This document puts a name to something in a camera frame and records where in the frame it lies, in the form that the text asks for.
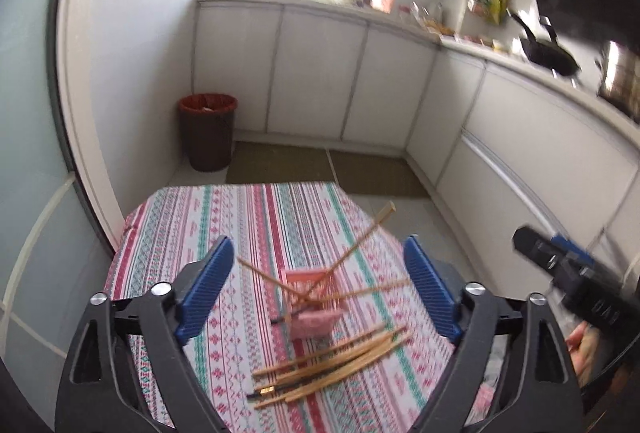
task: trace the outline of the black pan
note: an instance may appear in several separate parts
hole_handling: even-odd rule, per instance
[[[574,57],[564,47],[558,44],[558,35],[549,23],[548,18],[541,18],[540,22],[549,33],[551,41],[536,38],[529,26],[515,12],[507,10],[525,31],[526,38],[520,38],[522,49],[529,61],[541,67],[555,70],[561,76],[574,76],[580,70]]]

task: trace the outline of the patterned tablecloth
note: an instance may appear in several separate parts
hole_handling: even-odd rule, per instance
[[[170,281],[207,253],[219,235],[236,255],[278,276],[280,269],[331,264],[370,224],[370,217],[333,184],[225,185],[164,188],[127,218],[105,289],[113,299],[139,296]],[[378,230],[340,271],[348,289],[385,283],[407,273],[401,244]],[[452,352],[438,336],[412,286],[351,299],[333,340],[381,321],[406,324],[412,340],[383,360],[296,403],[255,411],[245,395],[251,372],[325,347],[327,341],[290,341],[280,290],[237,263],[199,337],[185,348],[216,410],[239,432],[404,433],[417,418]],[[140,381],[154,418],[171,424],[143,341],[131,340]],[[492,389],[483,386],[470,415],[478,419]]]

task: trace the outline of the silver screw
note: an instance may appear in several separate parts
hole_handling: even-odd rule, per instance
[[[167,283],[165,281],[156,283],[151,288],[151,294],[153,294],[154,296],[164,296],[165,294],[169,294],[170,292],[171,292],[171,283]]]
[[[538,305],[539,307],[543,307],[546,304],[546,298],[540,294],[540,292],[534,292],[529,296],[529,301],[533,303],[533,305]]]
[[[104,292],[96,292],[89,298],[91,305],[102,305],[105,301],[107,301],[107,295]]]
[[[476,283],[476,282],[473,281],[471,283],[467,283],[466,284],[465,290],[469,294],[473,294],[474,296],[480,296],[481,294],[484,294],[484,291],[486,289],[484,288],[484,286],[482,286],[479,283]]]

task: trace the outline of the trash can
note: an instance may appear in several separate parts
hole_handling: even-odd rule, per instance
[[[226,94],[193,94],[178,102],[180,140],[193,169],[229,165],[236,108],[238,100]]]

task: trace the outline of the pink plastic container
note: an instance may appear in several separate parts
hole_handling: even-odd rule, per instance
[[[293,287],[297,291],[306,292],[313,282],[319,279],[326,269],[298,269],[281,270],[280,278],[283,283]],[[334,273],[329,280],[318,287],[318,293],[314,291],[311,296],[321,297],[332,294],[340,294],[340,282]],[[299,314],[289,317],[291,314],[291,301],[295,296],[285,293],[285,323],[289,328],[289,336],[294,339],[311,339],[312,337],[323,337],[331,334],[334,325],[348,311],[349,306],[345,300],[328,301],[319,304],[317,307],[305,310]]]

